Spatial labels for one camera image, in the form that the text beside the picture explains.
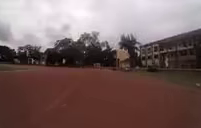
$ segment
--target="building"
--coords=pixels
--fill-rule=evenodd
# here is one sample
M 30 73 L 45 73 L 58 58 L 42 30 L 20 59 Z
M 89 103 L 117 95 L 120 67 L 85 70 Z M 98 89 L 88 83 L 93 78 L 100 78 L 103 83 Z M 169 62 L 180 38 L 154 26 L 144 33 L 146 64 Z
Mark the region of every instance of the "building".
M 129 68 L 130 61 L 129 61 L 129 53 L 123 49 L 116 50 L 116 67 L 118 68 Z
M 201 68 L 201 29 L 141 46 L 143 66 Z

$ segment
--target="grass field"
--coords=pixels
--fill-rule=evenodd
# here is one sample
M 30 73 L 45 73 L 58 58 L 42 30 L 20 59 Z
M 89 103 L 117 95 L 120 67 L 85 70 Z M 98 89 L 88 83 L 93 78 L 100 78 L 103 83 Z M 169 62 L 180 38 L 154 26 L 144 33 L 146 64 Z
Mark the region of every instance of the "grass field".
M 200 71 L 160 71 L 156 73 L 140 71 L 137 74 L 154 77 L 177 85 L 201 88 Z
M 26 70 L 26 68 L 17 67 L 14 65 L 0 64 L 0 71 L 16 71 L 16 70 Z

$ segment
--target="field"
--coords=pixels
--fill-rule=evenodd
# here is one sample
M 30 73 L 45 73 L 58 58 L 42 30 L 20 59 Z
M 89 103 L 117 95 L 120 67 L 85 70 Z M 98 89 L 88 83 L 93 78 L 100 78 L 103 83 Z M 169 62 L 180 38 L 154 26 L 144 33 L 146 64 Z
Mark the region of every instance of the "field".
M 0 72 L 0 128 L 201 128 L 201 89 L 146 74 Z
M 16 70 L 27 70 L 25 67 L 13 66 L 9 64 L 0 64 L 0 71 L 16 71 Z
M 176 85 L 201 89 L 201 71 L 160 71 L 157 73 L 139 71 L 136 74 L 154 77 Z

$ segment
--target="trees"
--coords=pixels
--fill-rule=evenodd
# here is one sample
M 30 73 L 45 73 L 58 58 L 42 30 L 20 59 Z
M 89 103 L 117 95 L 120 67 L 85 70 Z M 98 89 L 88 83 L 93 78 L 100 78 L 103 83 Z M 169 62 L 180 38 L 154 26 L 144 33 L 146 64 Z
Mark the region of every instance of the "trees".
M 107 41 L 100 43 L 98 36 L 98 32 L 92 32 L 81 34 L 77 41 L 71 38 L 57 40 L 54 48 L 45 52 L 47 63 L 66 66 L 90 66 L 101 63 L 104 66 L 113 66 L 115 52 Z
M 122 35 L 120 37 L 120 48 L 128 51 L 130 55 L 130 66 L 135 67 L 138 60 L 138 51 L 140 50 L 139 45 L 141 43 L 137 42 L 136 38 L 132 35 Z
M 7 46 L 0 45 L 0 61 L 13 62 L 16 52 Z
M 32 58 L 35 61 L 41 60 L 41 46 L 33 46 L 27 44 L 25 46 L 18 47 L 18 59 L 21 63 L 27 64 L 28 58 Z

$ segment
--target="sky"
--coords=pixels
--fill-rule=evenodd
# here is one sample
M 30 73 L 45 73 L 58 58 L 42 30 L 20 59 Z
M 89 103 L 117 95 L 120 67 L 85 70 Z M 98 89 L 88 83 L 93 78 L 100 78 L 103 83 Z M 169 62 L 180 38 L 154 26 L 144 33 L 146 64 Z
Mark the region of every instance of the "sky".
M 116 47 L 121 34 L 142 44 L 201 28 L 201 0 L 0 0 L 0 44 L 52 47 L 98 31 Z

